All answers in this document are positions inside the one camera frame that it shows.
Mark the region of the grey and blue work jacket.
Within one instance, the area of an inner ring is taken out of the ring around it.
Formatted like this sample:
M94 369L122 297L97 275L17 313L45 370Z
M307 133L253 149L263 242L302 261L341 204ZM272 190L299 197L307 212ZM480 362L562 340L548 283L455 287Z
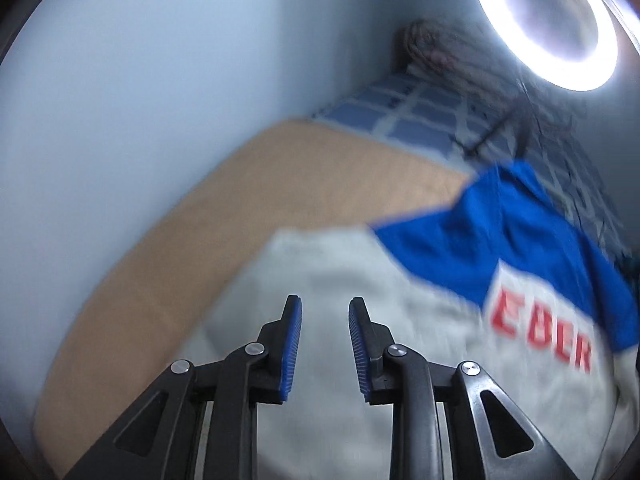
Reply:
M262 326L302 300L293 387L255 400ZM364 400L348 308L394 343L394 402ZM268 479L602 479L639 431L639 312L525 162L449 208L382 226L274 234L186 343L214 372L205 473L233 451Z

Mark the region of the blue plaid bed sheet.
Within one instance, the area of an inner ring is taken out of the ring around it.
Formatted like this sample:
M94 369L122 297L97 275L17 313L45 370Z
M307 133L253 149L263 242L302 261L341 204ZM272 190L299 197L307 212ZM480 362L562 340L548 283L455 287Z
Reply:
M478 174L515 154L513 127L507 125L473 158L462 146L472 144L502 115L486 99L410 74L393 74L312 115L322 122L431 159L465 174ZM585 231L605 255L615 258L630 248L623 223L596 166L574 136L567 120L549 124L540 110L527 142L525 160L556 209Z

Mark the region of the tan bed blanket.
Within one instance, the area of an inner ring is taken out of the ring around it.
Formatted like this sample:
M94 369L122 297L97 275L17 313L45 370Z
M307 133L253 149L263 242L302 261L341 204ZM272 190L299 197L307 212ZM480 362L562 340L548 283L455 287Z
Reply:
M58 477L166 367L242 266L281 228L366 223L453 200L468 178L318 122L247 141L114 266L58 349L35 437Z

